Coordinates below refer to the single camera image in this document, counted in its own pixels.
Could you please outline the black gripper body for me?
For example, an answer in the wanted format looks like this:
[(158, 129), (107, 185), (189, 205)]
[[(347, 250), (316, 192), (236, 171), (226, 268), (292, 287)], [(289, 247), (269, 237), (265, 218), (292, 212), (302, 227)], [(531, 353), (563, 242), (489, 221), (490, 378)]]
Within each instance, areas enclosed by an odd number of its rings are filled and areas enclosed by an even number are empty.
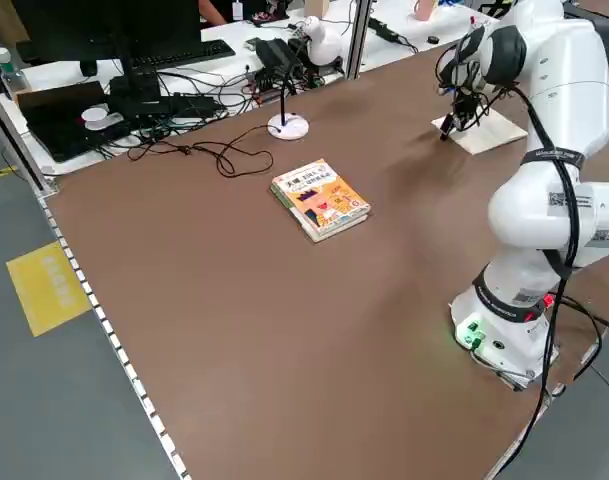
[(464, 131), (479, 122), (479, 96), (474, 92), (456, 90), (453, 100), (453, 126), (457, 131)]

